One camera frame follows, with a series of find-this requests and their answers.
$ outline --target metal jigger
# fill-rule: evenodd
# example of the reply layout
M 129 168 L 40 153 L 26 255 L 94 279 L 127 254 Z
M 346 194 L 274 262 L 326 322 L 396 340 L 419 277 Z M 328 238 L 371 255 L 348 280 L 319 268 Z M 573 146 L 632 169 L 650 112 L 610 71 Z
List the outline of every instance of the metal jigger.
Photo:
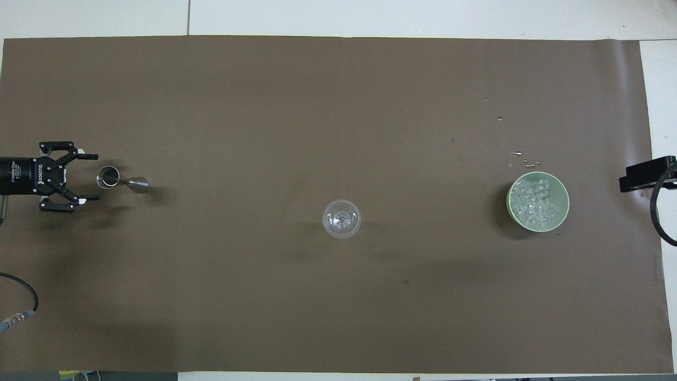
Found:
M 107 165 L 99 170 L 96 175 L 96 183 L 103 189 L 111 189 L 113 186 L 124 184 L 134 193 L 148 192 L 148 180 L 145 177 L 124 178 L 120 176 L 120 171 L 112 165 Z

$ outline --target clear glass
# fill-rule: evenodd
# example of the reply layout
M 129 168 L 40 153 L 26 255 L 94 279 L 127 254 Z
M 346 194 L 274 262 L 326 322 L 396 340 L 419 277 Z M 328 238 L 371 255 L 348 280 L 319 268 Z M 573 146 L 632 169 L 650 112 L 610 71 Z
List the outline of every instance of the clear glass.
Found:
M 322 214 L 324 230 L 332 237 L 344 239 L 355 235 L 362 224 L 357 206 L 348 200 L 332 201 Z

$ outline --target robotiq logo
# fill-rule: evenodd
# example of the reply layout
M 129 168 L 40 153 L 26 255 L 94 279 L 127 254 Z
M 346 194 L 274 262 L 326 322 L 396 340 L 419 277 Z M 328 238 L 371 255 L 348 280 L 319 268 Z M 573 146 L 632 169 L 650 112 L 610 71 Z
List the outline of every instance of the robotiq logo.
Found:
M 42 164 L 38 164 L 38 184 L 44 184 L 42 181 Z

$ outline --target bowl of ice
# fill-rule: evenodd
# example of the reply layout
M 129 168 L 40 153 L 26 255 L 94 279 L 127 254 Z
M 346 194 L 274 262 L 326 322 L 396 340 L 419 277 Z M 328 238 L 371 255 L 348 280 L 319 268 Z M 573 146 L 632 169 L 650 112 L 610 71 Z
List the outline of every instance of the bowl of ice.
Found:
M 513 182 L 506 198 L 508 213 L 520 226 L 543 233 L 560 225 L 569 214 L 569 193 L 546 172 L 529 172 Z

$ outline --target white table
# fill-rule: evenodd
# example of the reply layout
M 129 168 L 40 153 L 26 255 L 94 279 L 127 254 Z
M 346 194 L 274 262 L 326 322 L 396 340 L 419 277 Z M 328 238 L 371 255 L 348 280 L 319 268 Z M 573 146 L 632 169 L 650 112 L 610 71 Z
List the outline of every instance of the white table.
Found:
M 653 156 L 677 154 L 677 3 L 670 0 L 0 0 L 0 39 L 186 34 L 642 40 Z M 677 192 L 662 192 L 661 223 L 673 235 L 675 210 Z M 663 242 L 662 248 L 670 327 L 677 332 L 677 247 Z M 672 347 L 677 348 L 675 335 Z M 190 372 L 179 379 L 404 381 L 414 376 L 563 375 Z

